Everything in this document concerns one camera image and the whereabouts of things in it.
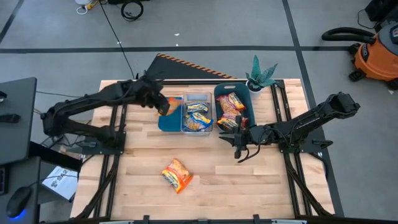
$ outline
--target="vacuum hose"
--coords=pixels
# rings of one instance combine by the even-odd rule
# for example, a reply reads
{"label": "vacuum hose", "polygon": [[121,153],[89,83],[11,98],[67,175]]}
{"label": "vacuum hose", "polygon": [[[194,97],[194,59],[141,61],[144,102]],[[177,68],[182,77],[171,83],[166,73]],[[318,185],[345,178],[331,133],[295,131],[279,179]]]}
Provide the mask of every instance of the vacuum hose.
{"label": "vacuum hose", "polygon": [[[334,34],[355,34],[355,35],[334,35]],[[322,34],[322,40],[326,41],[358,41],[367,44],[374,44],[376,42],[373,38],[374,34],[366,30],[340,27],[331,29]]]}

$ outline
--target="orange shop vacuum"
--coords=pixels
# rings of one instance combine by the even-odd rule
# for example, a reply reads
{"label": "orange shop vacuum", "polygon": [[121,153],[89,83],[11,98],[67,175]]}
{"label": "orange shop vacuum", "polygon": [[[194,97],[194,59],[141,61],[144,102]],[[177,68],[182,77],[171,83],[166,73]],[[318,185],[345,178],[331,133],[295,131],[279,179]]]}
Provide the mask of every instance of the orange shop vacuum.
{"label": "orange shop vacuum", "polygon": [[398,90],[398,24],[385,26],[376,35],[366,30],[340,27],[326,31],[322,40],[361,42],[348,49],[354,56],[356,67],[349,79],[353,82],[364,77],[383,80],[390,89]]}

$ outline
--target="white plant pot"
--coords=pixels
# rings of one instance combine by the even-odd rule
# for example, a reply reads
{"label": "white plant pot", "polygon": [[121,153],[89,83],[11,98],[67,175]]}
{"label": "white plant pot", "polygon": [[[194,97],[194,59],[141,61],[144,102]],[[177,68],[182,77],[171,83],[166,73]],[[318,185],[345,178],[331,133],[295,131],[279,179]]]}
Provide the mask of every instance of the white plant pot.
{"label": "white plant pot", "polygon": [[250,90],[250,88],[249,88],[249,80],[246,81],[246,86],[247,86],[248,89],[249,89],[250,97],[251,97],[252,99],[258,98],[258,97],[260,96],[261,92],[262,92],[262,89],[263,89],[263,88],[261,88],[259,91],[252,91],[252,90]]}

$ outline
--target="clear plastic container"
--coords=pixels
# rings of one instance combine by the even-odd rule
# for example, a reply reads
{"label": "clear plastic container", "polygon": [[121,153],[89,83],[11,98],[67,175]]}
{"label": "clear plastic container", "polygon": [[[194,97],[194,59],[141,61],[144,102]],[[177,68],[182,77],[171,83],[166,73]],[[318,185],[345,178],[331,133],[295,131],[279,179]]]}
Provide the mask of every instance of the clear plastic container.
{"label": "clear plastic container", "polygon": [[192,134],[192,135],[208,135],[211,133],[213,130],[213,124],[207,127],[206,129],[200,130],[200,131],[191,131],[184,127],[185,120],[187,118],[187,106],[185,105],[186,103],[189,102],[194,102],[194,101],[199,101],[199,102],[205,102],[208,104],[209,110],[207,113],[205,113],[206,118],[208,119],[213,119],[213,97],[210,92],[208,91],[201,91],[201,90],[190,90],[190,91],[185,91],[182,93],[182,106],[181,106],[181,131],[185,134]]}

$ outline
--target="orange and black striped board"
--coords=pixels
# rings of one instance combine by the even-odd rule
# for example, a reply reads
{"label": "orange and black striped board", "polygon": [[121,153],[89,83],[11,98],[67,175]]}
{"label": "orange and black striped board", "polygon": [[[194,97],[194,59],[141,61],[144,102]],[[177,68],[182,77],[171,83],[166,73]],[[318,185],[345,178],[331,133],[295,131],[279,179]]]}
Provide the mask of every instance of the orange and black striped board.
{"label": "orange and black striped board", "polygon": [[214,71],[185,60],[175,58],[166,54],[157,54],[148,68],[148,74],[159,79],[201,79],[201,78],[227,78],[235,79],[231,75]]}

